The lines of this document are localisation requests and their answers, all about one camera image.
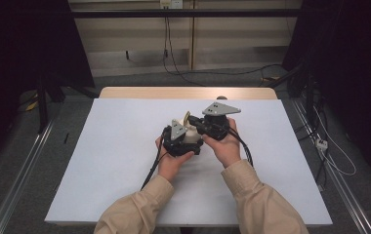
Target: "beige sleeve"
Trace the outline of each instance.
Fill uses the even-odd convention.
[[[152,233],[158,212],[171,199],[174,188],[156,175],[140,192],[118,199],[101,216],[95,233]]]
[[[261,183],[246,160],[232,164],[222,176],[236,201],[242,234],[308,233],[295,209],[276,190]]]

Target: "hand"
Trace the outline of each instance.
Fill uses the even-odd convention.
[[[161,142],[161,137],[159,137],[155,141],[157,148],[159,147],[160,142]],[[161,152],[159,155],[160,163],[158,165],[158,174],[160,176],[165,177],[169,182],[172,182],[174,180],[174,177],[179,172],[182,164],[185,163],[188,159],[190,159],[193,155],[194,155],[194,152],[189,151],[188,153],[182,156],[173,157],[167,152],[164,146],[161,146]]]
[[[230,127],[237,132],[236,122],[228,118]],[[217,159],[227,168],[231,164],[240,161],[240,142],[232,135],[228,134],[224,139],[217,141],[207,135],[203,135],[206,144],[213,148]]]

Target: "person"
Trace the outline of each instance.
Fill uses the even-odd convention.
[[[228,118],[230,127],[236,123]],[[240,158],[240,143],[227,135],[216,141],[203,135],[204,142],[213,148],[225,168],[222,176],[235,199],[241,233],[308,233],[295,209],[272,187],[262,183],[247,160]],[[165,155],[164,147],[160,155]],[[193,156],[169,154],[161,158],[158,174],[142,191],[123,197],[104,211],[95,233],[152,233],[159,211],[174,194],[171,182],[181,165]]]

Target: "left hand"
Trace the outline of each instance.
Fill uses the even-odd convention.
[[[155,140],[157,148],[159,147],[160,141],[161,137]],[[172,182],[174,180],[174,177],[176,177],[177,173],[179,172],[182,164],[190,159],[193,155],[194,152],[189,151],[182,156],[173,157],[167,152],[164,146],[161,145],[161,152],[159,157],[162,158],[160,159],[160,163],[158,165],[158,174],[166,178],[169,182]]]

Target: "right hand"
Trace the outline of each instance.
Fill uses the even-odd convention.
[[[230,127],[237,132],[236,122],[228,118]],[[228,134],[224,139],[217,141],[207,135],[203,135],[203,140],[213,148],[217,159],[227,168],[231,164],[240,161],[240,142],[232,135]]]

